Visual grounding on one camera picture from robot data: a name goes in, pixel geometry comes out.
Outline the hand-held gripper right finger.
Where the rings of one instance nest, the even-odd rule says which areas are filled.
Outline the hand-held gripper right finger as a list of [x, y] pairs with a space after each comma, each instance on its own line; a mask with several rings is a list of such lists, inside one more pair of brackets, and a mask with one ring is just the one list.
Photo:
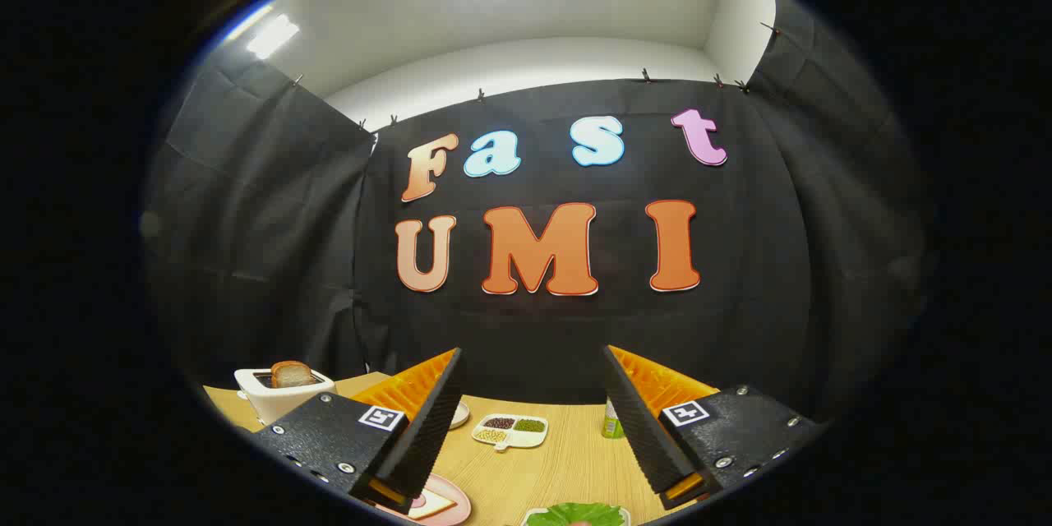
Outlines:
[[665, 510], [730, 495], [827, 430], [758, 388], [719, 389], [613, 345], [602, 355], [607, 399]]

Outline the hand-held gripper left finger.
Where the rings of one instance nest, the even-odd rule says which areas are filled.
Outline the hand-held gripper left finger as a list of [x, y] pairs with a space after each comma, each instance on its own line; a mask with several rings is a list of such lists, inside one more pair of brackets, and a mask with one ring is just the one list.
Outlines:
[[360, 394], [312, 396], [252, 433], [252, 444], [342, 495], [405, 514], [450, 431], [463, 356], [436, 355]]

